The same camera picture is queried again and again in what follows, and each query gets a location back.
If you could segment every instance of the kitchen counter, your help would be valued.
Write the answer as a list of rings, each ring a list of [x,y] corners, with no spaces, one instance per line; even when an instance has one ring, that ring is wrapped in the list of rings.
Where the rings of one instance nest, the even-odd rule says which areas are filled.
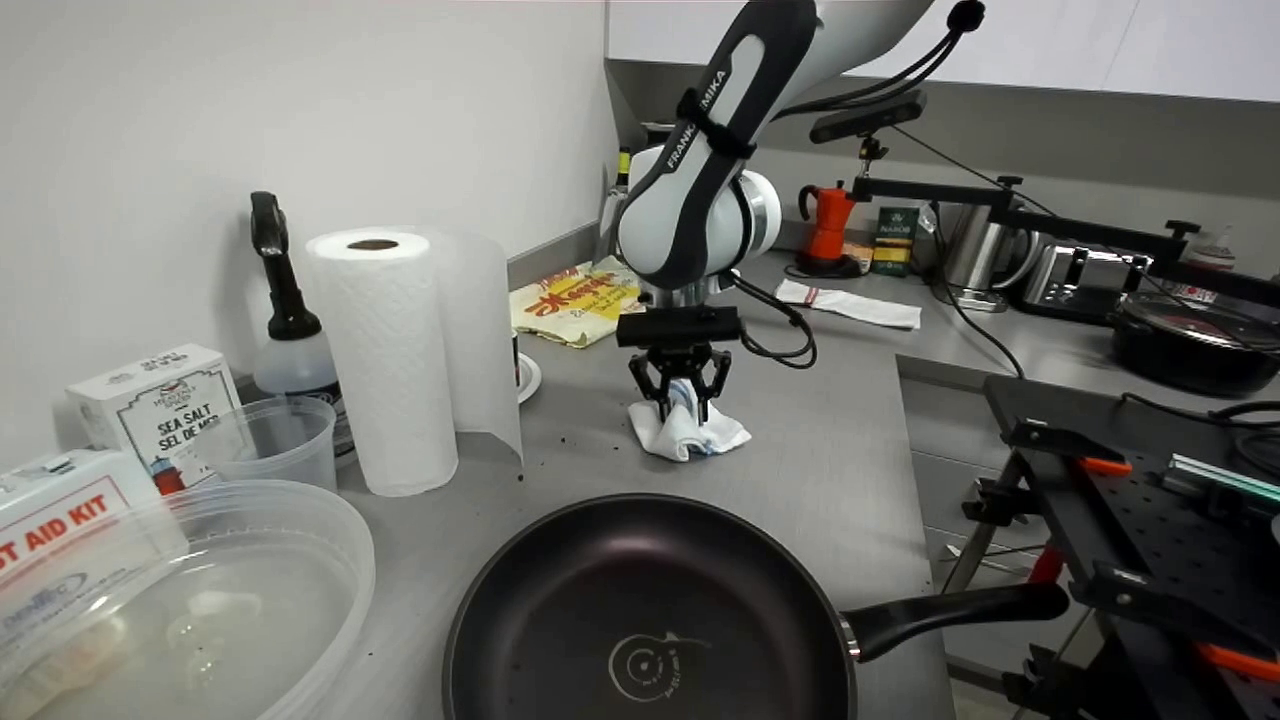
[[[749,269],[774,287],[784,262]],[[900,378],[979,386],[1006,372],[921,280],[868,277],[862,297],[924,309],[921,334],[884,334],[807,314],[819,365],[788,372],[734,354],[718,407],[753,428],[753,444],[702,459],[662,464],[637,448],[628,358],[534,348],[540,397],[525,407],[525,467],[484,436],[462,436],[446,488],[415,500],[374,500],[342,477],[342,495],[374,537],[374,601],[342,680],[322,717],[436,720],[451,614],[480,566],[534,518],[602,491],[677,491],[733,509],[788,544],[836,607],[862,607],[930,589],[924,526],[906,452]],[[743,304],[763,345],[790,348],[797,334],[768,309]],[[1138,394],[1178,407],[1213,407],[1137,379],[1102,360],[1108,334],[1089,326],[998,314],[979,321],[1031,379],[1091,394]],[[861,717],[952,717],[942,654],[921,637],[855,674]]]

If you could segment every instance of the white cabinet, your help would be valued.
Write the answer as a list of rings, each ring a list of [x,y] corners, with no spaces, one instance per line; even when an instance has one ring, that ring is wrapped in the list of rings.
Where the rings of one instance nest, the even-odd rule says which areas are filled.
[[[1280,0],[1145,0],[1110,91],[1280,102]]]
[[[708,63],[743,0],[611,0],[608,58],[652,63]],[[937,82],[1102,87],[1123,27],[1138,0],[982,0],[989,21],[964,37]],[[952,0],[937,0],[921,25],[852,76],[893,76],[946,34]]]

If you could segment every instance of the black frying pan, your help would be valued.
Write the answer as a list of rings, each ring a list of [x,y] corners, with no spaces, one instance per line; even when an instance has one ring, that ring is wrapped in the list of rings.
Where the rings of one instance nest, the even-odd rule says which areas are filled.
[[[1052,622],[1058,589],[836,614],[761,529],[677,495],[559,509],[480,571],[442,665],[451,720],[845,720],[852,662],[976,622]]]

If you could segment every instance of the paper towel roll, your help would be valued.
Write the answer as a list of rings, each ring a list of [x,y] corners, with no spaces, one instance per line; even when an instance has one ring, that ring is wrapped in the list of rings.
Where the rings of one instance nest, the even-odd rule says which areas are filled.
[[[456,431],[520,452],[506,265],[492,244],[357,229],[310,242],[307,257],[373,491],[446,485]]]
[[[374,495],[446,485],[456,424],[430,244],[408,233],[339,233],[307,250],[363,485]]]

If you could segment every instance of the plastic container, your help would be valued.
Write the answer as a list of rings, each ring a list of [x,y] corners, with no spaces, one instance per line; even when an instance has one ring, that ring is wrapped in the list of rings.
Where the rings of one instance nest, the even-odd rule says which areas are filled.
[[[333,424],[335,407],[322,399],[257,399],[201,431],[192,459],[220,481],[298,481],[335,488]]]
[[[280,481],[173,500],[192,553],[128,604],[84,597],[84,629],[0,687],[3,720],[267,717],[322,707],[363,629],[374,553],[335,491]]]

